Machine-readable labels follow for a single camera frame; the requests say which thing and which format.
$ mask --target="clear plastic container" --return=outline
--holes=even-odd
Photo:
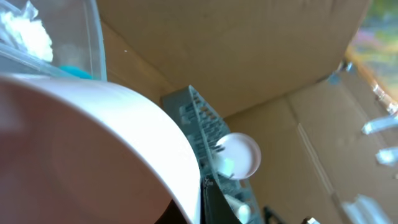
[[[30,0],[52,40],[53,61],[47,63],[0,43],[0,71],[69,77],[60,67],[76,67],[96,80],[106,80],[100,15],[95,0]],[[0,0],[11,11],[27,0]]]

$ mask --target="blurry object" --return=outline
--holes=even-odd
[[[346,53],[390,113],[398,99],[398,2],[374,1]]]
[[[52,41],[43,23],[37,19],[39,11],[30,1],[19,12],[0,9],[0,39],[10,47],[52,62]]]
[[[305,224],[320,224],[316,219],[314,218],[308,218],[308,220],[306,220],[307,222]]]
[[[224,197],[234,211],[235,216],[239,219],[242,224],[247,224],[251,217],[251,211],[249,205],[240,200],[230,196],[225,195]]]
[[[337,85],[337,84],[339,84],[339,83],[340,83],[340,80],[341,80],[341,78],[340,78],[340,76],[339,76],[338,73],[333,73],[333,74],[331,74],[331,75],[328,77],[328,81],[329,81],[329,83],[332,84],[332,85]]]
[[[358,195],[355,202],[344,202],[342,207],[353,224],[392,224],[373,198]]]
[[[376,154],[376,159],[382,165],[395,166],[396,162],[398,162],[398,147],[381,149]]]
[[[220,157],[234,162],[233,176],[230,179],[242,180],[252,176],[261,163],[261,151],[253,138],[242,133],[230,133],[217,141],[216,146],[224,148]]]
[[[398,126],[398,117],[396,115],[390,115],[367,122],[362,128],[362,133],[372,134],[397,126]]]
[[[347,60],[343,60],[338,65],[338,68],[336,69],[335,73],[342,72],[342,71],[349,72],[352,67],[353,67],[353,63],[352,62],[349,62]]]

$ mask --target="white curved plastic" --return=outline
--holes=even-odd
[[[153,102],[125,87],[95,80],[0,74],[0,85],[4,83],[43,93],[98,123],[110,135],[118,138],[163,183],[187,222],[199,224],[200,171],[197,160],[178,126]],[[37,104],[38,108],[42,106],[39,102],[31,103]],[[43,114],[43,118],[48,116],[56,114]],[[58,157],[58,161],[62,162],[62,157]],[[1,174],[0,187],[3,184],[1,181],[7,180],[3,179],[4,173]],[[137,179],[135,184],[142,183]]]

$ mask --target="cardboard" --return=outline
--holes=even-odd
[[[228,116],[335,70],[370,0],[97,2],[175,88],[193,85]]]
[[[128,87],[160,104],[160,97],[176,89],[106,23],[101,23],[109,82]]]
[[[397,146],[398,133],[363,135],[363,124],[385,116],[385,109],[357,74],[340,76],[337,85],[324,80],[226,118],[232,131],[252,136],[262,149],[262,164],[250,179],[257,201],[290,223],[307,215],[342,223],[340,203],[363,194],[398,222],[397,171],[375,158],[378,150]]]

